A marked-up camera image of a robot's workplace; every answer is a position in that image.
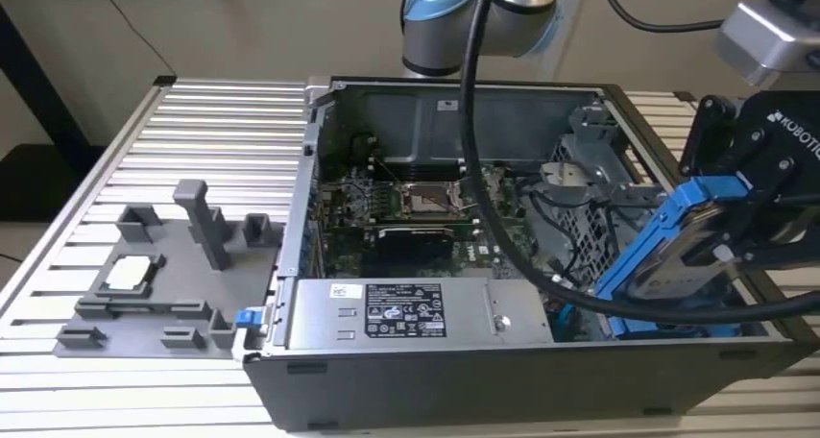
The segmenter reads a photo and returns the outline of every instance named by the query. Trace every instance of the black cable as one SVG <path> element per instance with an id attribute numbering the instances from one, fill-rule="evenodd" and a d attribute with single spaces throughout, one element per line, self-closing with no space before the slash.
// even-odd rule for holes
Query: black cable
<path id="1" fill-rule="evenodd" d="M 820 309 L 820 292 L 811 291 L 798 297 L 767 304 L 755 304 L 746 307 L 722 309 L 688 309 L 679 310 L 659 308 L 654 306 L 627 304 L 599 299 L 588 294 L 576 292 L 564 287 L 560 283 L 538 270 L 530 259 L 518 251 L 515 243 L 510 239 L 507 229 L 499 213 L 494 209 L 492 201 L 482 177 L 482 165 L 478 157 L 476 133 L 475 133 L 475 104 L 476 104 L 476 70 L 478 56 L 480 53 L 482 39 L 487 25 L 487 16 L 492 0 L 478 0 L 474 21 L 467 41 L 464 54 L 464 68 L 462 73 L 462 85 L 459 89 L 459 131 L 462 135 L 462 148 L 464 160 L 467 162 L 468 178 L 474 196 L 476 197 L 478 210 L 483 223 L 490 230 L 502 251 L 507 255 L 510 262 L 522 273 L 524 278 L 547 295 L 558 298 L 579 308 L 584 308 L 596 313 L 618 316 L 632 320 L 643 320 L 658 323 L 679 325 L 716 325 L 751 321 L 767 321 L 787 316 L 810 313 Z M 556 271 L 572 282 L 567 270 L 560 263 L 556 264 Z"/>
<path id="2" fill-rule="evenodd" d="M 615 222 L 612 222 L 612 206 L 604 206 L 604 221 L 610 230 L 610 244 L 616 256 L 620 256 L 620 246 L 618 245 L 618 234 L 615 233 Z"/>
<path id="3" fill-rule="evenodd" d="M 402 0 L 402 7 L 399 8 L 399 25 L 402 26 L 402 33 L 406 32 L 406 9 L 408 8 L 408 0 Z"/>
<path id="4" fill-rule="evenodd" d="M 650 33 L 691 33 L 702 32 L 704 30 L 716 30 L 723 25 L 723 20 L 710 20 L 707 22 L 684 23 L 680 25 L 656 25 L 654 23 L 646 23 L 638 20 L 627 12 L 618 0 L 607 0 L 615 13 L 634 28 Z"/>
<path id="5" fill-rule="evenodd" d="M 16 258 L 8 254 L 3 254 L 0 253 L 0 257 L 6 258 L 7 260 L 11 260 L 12 262 L 18 262 L 18 263 L 23 263 L 23 259 L 22 258 Z"/>
<path id="6" fill-rule="evenodd" d="M 148 42 L 148 40 L 146 39 L 146 37 L 143 36 L 143 34 L 140 33 L 140 31 L 138 30 L 138 28 L 134 26 L 134 24 L 131 23 L 131 20 L 128 19 L 128 15 L 126 15 L 126 12 L 123 11 L 123 9 L 120 8 L 119 4 L 116 3 L 115 0 L 108 0 L 110 3 L 112 3 L 112 6 L 115 6 L 116 11 L 119 12 L 119 14 L 123 17 L 123 20 L 126 20 L 126 23 L 128 24 L 128 28 L 131 28 L 131 31 L 134 32 L 134 34 L 143 40 L 143 42 L 146 43 L 146 46 L 148 46 L 148 49 L 151 49 L 151 51 L 154 51 L 154 54 L 156 54 L 156 57 L 163 61 L 163 63 L 166 63 L 166 67 L 168 68 L 168 70 L 171 71 L 171 73 L 178 76 L 178 71 L 175 70 L 175 68 L 171 66 L 171 64 L 168 63 L 168 61 L 166 60 L 166 58 L 163 57 L 163 55 L 159 53 L 159 51 L 156 50 L 156 48 L 154 47 L 154 45 Z"/>
<path id="7" fill-rule="evenodd" d="M 534 211 L 536 212 L 542 220 L 547 223 L 547 225 L 550 225 L 550 227 L 552 227 L 556 231 L 559 231 L 567 237 L 567 239 L 570 239 L 571 247 L 574 248 L 574 254 L 571 256 L 570 262 L 567 262 L 567 266 L 564 267 L 564 269 L 568 270 L 568 273 L 572 273 L 575 263 L 578 262 L 578 257 L 580 256 L 580 248 L 578 247 L 578 238 L 575 238 L 570 230 L 562 227 L 562 224 L 559 224 L 552 219 L 552 217 L 550 217 L 547 213 L 544 212 L 542 208 L 542 204 L 539 203 L 539 200 L 546 201 L 547 199 L 548 198 L 546 197 L 546 195 L 540 193 L 539 191 L 530 192 L 530 202 L 534 205 Z"/>

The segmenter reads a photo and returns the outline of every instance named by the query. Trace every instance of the warning label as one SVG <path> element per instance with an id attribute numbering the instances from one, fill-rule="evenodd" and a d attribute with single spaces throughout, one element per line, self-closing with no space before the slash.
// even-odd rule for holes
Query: warning label
<path id="1" fill-rule="evenodd" d="M 370 337 L 447 337 L 440 284 L 368 284 Z"/>

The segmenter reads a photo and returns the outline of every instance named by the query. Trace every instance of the black plastic part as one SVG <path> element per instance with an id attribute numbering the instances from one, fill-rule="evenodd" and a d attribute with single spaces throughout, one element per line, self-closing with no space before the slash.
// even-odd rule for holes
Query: black plastic part
<path id="1" fill-rule="evenodd" d="M 536 13 L 544 13 L 552 11 L 555 8 L 555 4 L 547 4 L 544 6 L 519 6 L 518 4 L 511 3 L 506 0 L 492 0 L 494 4 L 499 6 L 506 11 L 512 13 L 519 13 L 522 15 L 535 15 Z"/>
<path id="2" fill-rule="evenodd" d="M 820 0 L 770 0 L 798 23 L 820 32 Z"/>
<path id="3" fill-rule="evenodd" d="M 708 95 L 702 100 L 680 156 L 679 169 L 684 177 L 708 173 L 707 168 L 724 155 L 735 135 L 736 113 L 735 106 L 723 97 Z"/>
<path id="4" fill-rule="evenodd" d="M 198 349 L 206 348 L 206 339 L 196 328 L 168 327 L 163 329 L 160 341 L 167 349 Z"/>
<path id="5" fill-rule="evenodd" d="M 178 82 L 178 77 L 175 75 L 160 75 L 154 80 L 154 85 L 174 85 Z"/>
<path id="6" fill-rule="evenodd" d="M 96 326 L 66 326 L 56 334 L 56 341 L 64 347 L 78 350 L 99 349 L 106 341 L 106 334 Z"/>
<path id="7" fill-rule="evenodd" d="M 746 266 L 760 270 L 792 270 L 820 265 L 820 226 L 812 224 L 804 237 L 792 243 L 743 251 L 751 254 Z"/>
<path id="8" fill-rule="evenodd" d="M 462 69 L 462 65 L 450 66 L 447 68 L 428 68 L 422 65 L 416 65 L 408 59 L 402 57 L 402 63 L 410 71 L 419 75 L 430 76 L 431 78 L 443 78 L 444 76 L 455 75 Z"/>
<path id="9" fill-rule="evenodd" d="M 692 92 L 687 92 L 686 90 L 676 90 L 672 94 L 675 95 L 675 98 L 680 102 L 690 102 L 690 103 L 698 102 L 698 97 L 695 97 Z"/>

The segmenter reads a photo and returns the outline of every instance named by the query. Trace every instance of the blue tab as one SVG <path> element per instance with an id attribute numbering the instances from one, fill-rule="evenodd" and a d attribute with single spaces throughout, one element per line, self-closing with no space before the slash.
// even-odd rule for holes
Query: blue tab
<path id="1" fill-rule="evenodd" d="M 263 312 L 258 310 L 242 310 L 236 313 L 235 323 L 238 328 L 262 329 Z"/>

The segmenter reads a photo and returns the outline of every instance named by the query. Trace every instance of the metal panel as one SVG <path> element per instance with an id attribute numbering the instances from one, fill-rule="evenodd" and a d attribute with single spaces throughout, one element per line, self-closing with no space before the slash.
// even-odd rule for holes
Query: metal panel
<path id="1" fill-rule="evenodd" d="M 271 193 L 287 191 L 296 175 L 296 165 L 268 157 L 207 155 L 127 156 L 136 141 L 218 143 L 244 145 L 292 144 L 302 135 L 298 128 L 283 130 L 274 125 L 248 127 L 215 123 L 208 126 L 143 125 L 152 107 L 159 105 L 270 109 L 302 107 L 303 86 L 284 83 L 215 82 L 180 80 L 172 88 L 156 90 L 127 123 L 112 150 L 103 157 L 79 195 L 60 214 L 44 240 L 38 244 L 10 285 L 0 292 L 0 308 L 11 304 L 0 317 L 0 426 L 4 436 L 24 438 L 178 438 L 180 435 L 226 436 L 264 433 L 284 436 L 270 424 L 264 408 L 252 393 L 247 376 L 230 360 L 163 359 L 68 359 L 55 358 L 52 332 L 60 317 L 71 316 L 78 293 L 92 283 L 95 267 L 83 265 L 82 254 L 94 250 L 78 247 L 111 247 L 118 232 L 112 227 L 119 209 L 127 202 L 142 201 L 144 190 L 171 187 L 182 178 L 206 179 L 216 190 L 238 187 L 240 191 Z M 680 145 L 694 109 L 668 92 L 635 93 L 640 107 L 671 148 Z M 679 107 L 672 113 L 670 108 Z M 690 110 L 690 117 L 683 114 Z M 191 114 L 175 111 L 175 116 Z M 292 115 L 276 119 L 292 120 Z M 142 158 L 124 161 L 124 158 Z M 126 192 L 122 203 L 100 204 L 98 194 L 111 188 L 134 186 L 140 193 L 132 199 Z M 275 197 L 260 197 L 271 200 Z M 264 207 L 284 220 L 290 204 L 230 204 L 230 218 L 248 209 Z M 160 215 L 178 215 L 170 205 L 160 205 Z M 55 260 L 63 265 L 51 267 Z M 815 270 L 774 272 L 771 277 L 788 295 L 820 289 Z M 808 318 L 820 330 L 816 316 Z M 459 426 L 414 430 L 371 430 L 374 436 L 590 436 L 759 438 L 779 436 L 804 438 L 820 433 L 820 356 L 799 362 L 779 377 L 746 380 L 706 401 L 682 419 L 563 422 L 498 426 Z"/>

